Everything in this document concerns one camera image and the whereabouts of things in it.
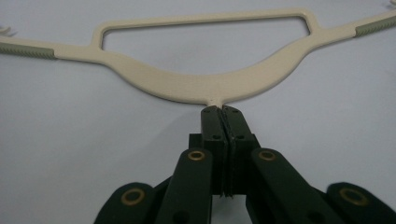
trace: black plastic mechanism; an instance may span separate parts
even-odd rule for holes
[[[252,223],[396,224],[396,213],[366,189],[348,183],[312,188],[279,152],[260,147],[242,113],[215,106],[201,112],[202,132],[174,174],[152,188],[117,189],[95,224],[210,223],[213,195],[246,195]]]

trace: white surface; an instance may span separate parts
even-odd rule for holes
[[[86,45],[102,21],[307,7],[324,27],[387,1],[1,1],[16,37]],[[116,32],[105,49],[162,69],[213,74],[252,65],[306,34],[298,20]],[[396,29],[316,50],[241,109],[263,147],[314,187],[346,181],[396,209]],[[0,223],[92,223],[129,182],[173,173],[203,106],[167,102],[88,63],[0,55]],[[249,223],[244,199],[215,199],[212,223]]]

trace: curved plastic arm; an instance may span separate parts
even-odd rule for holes
[[[159,70],[125,55],[102,50],[106,31],[148,26],[215,21],[246,21],[301,17],[310,35],[285,46],[271,57],[229,73],[191,76]],[[110,21],[98,26],[89,46],[71,46],[0,36],[0,52],[26,56],[99,63],[125,80],[155,96],[189,104],[217,105],[247,98],[273,88],[285,79],[313,49],[351,37],[370,34],[396,25],[396,10],[331,29],[321,28],[315,16],[303,8],[209,14],[131,21]]]

